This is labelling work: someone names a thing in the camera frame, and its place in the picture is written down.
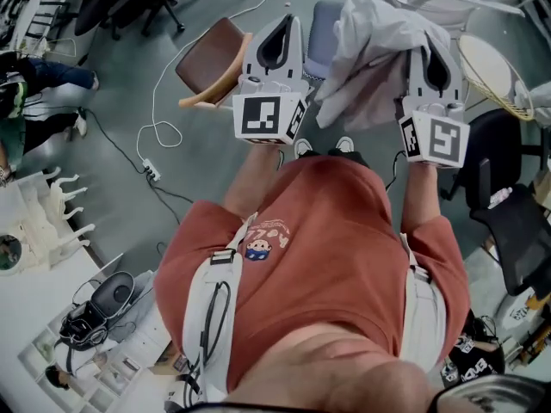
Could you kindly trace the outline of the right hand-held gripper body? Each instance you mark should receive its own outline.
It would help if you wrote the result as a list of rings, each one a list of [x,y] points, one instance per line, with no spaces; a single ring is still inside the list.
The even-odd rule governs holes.
[[[398,101],[398,124],[407,161],[459,169],[467,151],[469,124],[464,105],[453,98],[404,96]]]

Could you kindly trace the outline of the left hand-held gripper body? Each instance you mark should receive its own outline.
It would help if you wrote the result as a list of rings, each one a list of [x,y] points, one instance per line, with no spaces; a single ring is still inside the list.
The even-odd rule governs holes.
[[[308,108],[308,94],[304,79],[242,78],[232,97],[235,138],[256,145],[293,144]]]

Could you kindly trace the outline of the blue chair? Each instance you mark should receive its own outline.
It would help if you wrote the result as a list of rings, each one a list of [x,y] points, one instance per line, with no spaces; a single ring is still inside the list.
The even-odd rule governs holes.
[[[313,8],[313,21],[308,38],[303,73],[311,79],[324,80],[337,52],[338,39],[334,25],[340,19],[344,4],[319,1]]]

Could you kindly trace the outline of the pale grey clothes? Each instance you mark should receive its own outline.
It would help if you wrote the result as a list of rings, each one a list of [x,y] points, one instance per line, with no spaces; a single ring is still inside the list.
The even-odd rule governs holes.
[[[315,96],[316,121],[325,129],[341,118],[347,131],[394,121],[406,90],[406,53],[428,52],[430,40],[451,42],[444,28],[382,0],[346,0],[333,33],[337,51]]]

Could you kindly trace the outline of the person's right forearm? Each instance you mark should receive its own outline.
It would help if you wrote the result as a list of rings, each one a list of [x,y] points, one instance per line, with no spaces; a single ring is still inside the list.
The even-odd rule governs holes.
[[[409,234],[441,215],[436,167],[422,163],[408,165],[401,231]]]

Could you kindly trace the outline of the person's left forearm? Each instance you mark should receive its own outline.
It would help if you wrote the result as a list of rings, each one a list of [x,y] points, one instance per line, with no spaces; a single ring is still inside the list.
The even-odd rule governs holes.
[[[226,192],[223,207],[241,219],[255,213],[276,177],[279,162],[278,145],[252,145]]]

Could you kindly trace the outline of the brown wooden chair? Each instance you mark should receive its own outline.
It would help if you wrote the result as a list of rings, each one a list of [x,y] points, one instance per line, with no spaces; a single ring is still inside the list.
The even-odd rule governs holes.
[[[193,92],[178,102],[180,108],[219,108],[238,87],[245,52],[253,34],[229,18],[218,20],[176,65],[176,74]]]

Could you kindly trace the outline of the pink labelled bottle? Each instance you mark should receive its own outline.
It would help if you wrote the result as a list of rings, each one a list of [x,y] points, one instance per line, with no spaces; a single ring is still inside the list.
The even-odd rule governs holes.
[[[493,209],[494,207],[501,204],[503,201],[505,201],[510,194],[512,193],[512,188],[502,188],[495,194],[493,194],[490,197],[490,203],[488,205],[488,209]]]

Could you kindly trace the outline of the pale grey garment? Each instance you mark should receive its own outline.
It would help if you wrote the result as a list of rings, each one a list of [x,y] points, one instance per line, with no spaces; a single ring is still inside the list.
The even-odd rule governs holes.
[[[551,81],[527,90],[518,80],[515,83],[515,104],[525,110],[534,109],[535,120],[542,126],[551,126]]]

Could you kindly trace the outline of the person's black trousers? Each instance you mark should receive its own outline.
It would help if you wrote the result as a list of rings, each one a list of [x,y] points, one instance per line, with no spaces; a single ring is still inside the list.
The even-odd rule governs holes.
[[[321,156],[321,153],[318,153],[314,150],[307,150],[307,151],[299,154],[296,158],[300,159],[300,158],[304,158],[304,157],[318,157],[318,156]],[[363,159],[361,153],[358,152],[358,151],[347,151],[347,152],[345,152],[345,151],[339,150],[338,148],[332,148],[326,153],[326,156],[343,157],[343,158],[348,159],[352,162],[359,163],[360,165],[362,165],[364,167],[367,167],[367,168],[369,167],[367,162]]]

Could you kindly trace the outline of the person's red t-shirt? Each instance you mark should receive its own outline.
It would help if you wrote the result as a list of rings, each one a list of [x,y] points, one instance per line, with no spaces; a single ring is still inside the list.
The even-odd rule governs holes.
[[[284,336],[314,324],[343,326],[431,370],[455,346],[470,306],[449,221],[441,214],[395,232],[380,177],[343,157],[287,163],[246,219],[205,200],[189,209],[154,282],[177,347],[200,333],[209,300],[224,299],[191,289],[221,250],[242,264],[228,390]]]

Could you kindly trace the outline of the black printed bag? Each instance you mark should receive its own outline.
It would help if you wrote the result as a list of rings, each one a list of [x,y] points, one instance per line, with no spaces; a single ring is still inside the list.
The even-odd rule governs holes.
[[[470,310],[462,332],[441,369],[444,387],[504,372],[504,350],[496,336],[493,319],[488,316],[476,317]]]

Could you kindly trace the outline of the black equipment case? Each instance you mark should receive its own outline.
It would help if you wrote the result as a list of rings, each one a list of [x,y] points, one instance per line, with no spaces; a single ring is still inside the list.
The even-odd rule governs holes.
[[[90,298],[78,303],[78,293],[88,285],[94,288]],[[71,310],[63,317],[59,341],[69,349],[85,351],[100,345],[131,307],[135,282],[131,274],[115,272],[104,280],[90,279],[73,294]]]

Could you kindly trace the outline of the white cabinet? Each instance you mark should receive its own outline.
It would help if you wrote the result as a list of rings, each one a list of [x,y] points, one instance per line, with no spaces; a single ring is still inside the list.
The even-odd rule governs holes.
[[[51,269],[30,268],[0,277],[0,413],[78,413],[94,410],[85,398],[38,382],[47,363],[42,346],[50,342],[53,320],[74,292],[99,268],[84,249]],[[151,308],[130,339],[125,355],[139,371],[127,389],[114,396],[108,413],[165,413],[164,399],[173,378],[149,368],[166,349],[170,336],[157,308]]]

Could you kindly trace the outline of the white box device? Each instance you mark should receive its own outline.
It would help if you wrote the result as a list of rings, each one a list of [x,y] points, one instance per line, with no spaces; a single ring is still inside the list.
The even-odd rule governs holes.
[[[177,413],[193,404],[197,404],[200,400],[201,390],[199,388],[176,381],[167,389],[164,411],[165,413]]]

